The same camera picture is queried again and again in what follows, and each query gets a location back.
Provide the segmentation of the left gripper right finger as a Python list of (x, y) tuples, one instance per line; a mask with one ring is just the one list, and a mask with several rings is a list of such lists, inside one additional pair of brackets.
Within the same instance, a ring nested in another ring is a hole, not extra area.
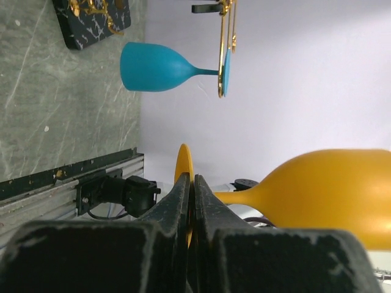
[(381, 292), (367, 253), (339, 230), (256, 228), (194, 178), (199, 292)]

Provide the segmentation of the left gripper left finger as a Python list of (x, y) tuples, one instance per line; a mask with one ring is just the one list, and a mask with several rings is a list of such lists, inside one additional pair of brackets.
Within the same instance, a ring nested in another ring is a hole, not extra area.
[(133, 221), (34, 221), (1, 259), (2, 292), (185, 292), (191, 178)]

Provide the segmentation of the orange wine glass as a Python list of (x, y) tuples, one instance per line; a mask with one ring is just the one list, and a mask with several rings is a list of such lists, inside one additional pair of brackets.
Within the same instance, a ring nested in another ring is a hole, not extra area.
[(366, 249), (390, 249), (390, 152), (317, 150), (296, 156), (244, 191), (215, 192), (219, 204), (261, 212), (277, 231), (338, 231)]

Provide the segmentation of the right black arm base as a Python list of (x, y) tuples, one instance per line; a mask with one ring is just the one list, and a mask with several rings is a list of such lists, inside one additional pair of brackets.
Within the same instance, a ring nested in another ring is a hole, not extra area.
[[(88, 214), (97, 220), (121, 219), (127, 215), (140, 217), (156, 204), (156, 196), (161, 193), (157, 182), (139, 176), (127, 179), (105, 175), (77, 186), (77, 215)], [(119, 204), (125, 213), (116, 217), (102, 217), (92, 213), (92, 209), (102, 203)]]

